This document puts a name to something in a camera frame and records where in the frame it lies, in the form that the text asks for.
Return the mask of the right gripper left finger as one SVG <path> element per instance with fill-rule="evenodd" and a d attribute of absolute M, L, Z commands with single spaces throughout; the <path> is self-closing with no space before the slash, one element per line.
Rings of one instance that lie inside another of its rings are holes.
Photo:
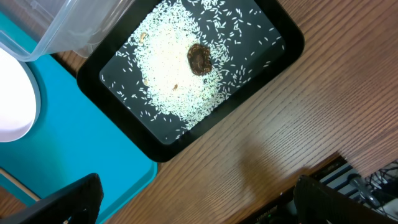
<path fill-rule="evenodd" d="M 98 174 L 89 174 L 32 206 L 1 220 L 1 224 L 96 223 L 104 193 Z"/>

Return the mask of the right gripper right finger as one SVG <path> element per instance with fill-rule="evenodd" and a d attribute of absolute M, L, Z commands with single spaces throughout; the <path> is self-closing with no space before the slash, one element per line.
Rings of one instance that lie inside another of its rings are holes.
<path fill-rule="evenodd" d="M 298 222 L 333 224 L 396 224 L 315 179 L 301 175 L 294 188 Z"/>

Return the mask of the wooden chopstick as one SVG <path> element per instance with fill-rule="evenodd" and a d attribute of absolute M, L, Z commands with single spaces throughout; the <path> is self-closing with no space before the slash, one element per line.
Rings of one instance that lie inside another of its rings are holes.
<path fill-rule="evenodd" d="M 40 197 L 38 197 L 35 193 L 33 193 L 33 191 L 28 189 L 24 184 L 19 182 L 16 178 L 14 178 L 10 173 L 5 171 L 3 168 L 1 168 L 1 175 L 3 177 L 5 177 L 8 181 L 13 183 L 18 189 L 22 190 L 26 195 L 28 195 L 35 202 L 40 200 Z"/>

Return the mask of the teal plastic tray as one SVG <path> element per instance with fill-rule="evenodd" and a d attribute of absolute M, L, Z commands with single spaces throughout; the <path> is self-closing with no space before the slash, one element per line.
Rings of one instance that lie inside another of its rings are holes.
<path fill-rule="evenodd" d="M 42 100 L 39 117 L 22 138 L 1 144 L 1 168 L 33 193 L 5 178 L 1 185 L 26 205 L 80 178 L 99 175 L 103 223 L 148 186 L 156 162 L 145 156 L 78 88 L 56 60 L 43 55 L 28 64 Z"/>

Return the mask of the white bowl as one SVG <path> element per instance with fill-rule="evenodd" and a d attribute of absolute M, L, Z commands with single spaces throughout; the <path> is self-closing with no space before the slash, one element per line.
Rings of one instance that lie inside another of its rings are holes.
<path fill-rule="evenodd" d="M 40 90 L 26 63 L 1 50 L 1 142 L 25 136 L 41 109 Z"/>

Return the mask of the pile of white rice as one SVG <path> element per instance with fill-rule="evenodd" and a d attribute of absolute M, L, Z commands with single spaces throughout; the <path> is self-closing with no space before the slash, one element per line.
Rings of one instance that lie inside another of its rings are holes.
<path fill-rule="evenodd" d="M 210 48 L 210 73 L 192 73 L 187 53 L 193 44 Z M 156 139 L 170 144 L 285 50 L 284 38 L 254 1 L 161 1 L 99 79 Z"/>

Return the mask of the brown food scrap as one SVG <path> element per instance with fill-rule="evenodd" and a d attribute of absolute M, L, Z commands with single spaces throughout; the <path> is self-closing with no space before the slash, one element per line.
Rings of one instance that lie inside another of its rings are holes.
<path fill-rule="evenodd" d="M 196 76 L 203 76 L 210 73 L 213 69 L 210 48 L 201 44 L 193 44 L 187 53 L 187 59 L 191 71 Z"/>

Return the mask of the black tray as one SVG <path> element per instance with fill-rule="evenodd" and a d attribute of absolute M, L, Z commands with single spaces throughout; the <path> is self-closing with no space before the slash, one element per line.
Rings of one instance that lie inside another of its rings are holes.
<path fill-rule="evenodd" d="M 79 89 L 166 162 L 302 54 L 277 1 L 135 1 L 80 68 Z"/>

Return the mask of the clear plastic bin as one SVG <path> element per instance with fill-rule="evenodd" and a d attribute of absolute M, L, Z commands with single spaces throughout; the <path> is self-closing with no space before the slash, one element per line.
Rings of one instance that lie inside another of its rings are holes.
<path fill-rule="evenodd" d="M 74 51 L 87 58 L 134 0 L 1 0 L 1 48 L 31 62 Z"/>

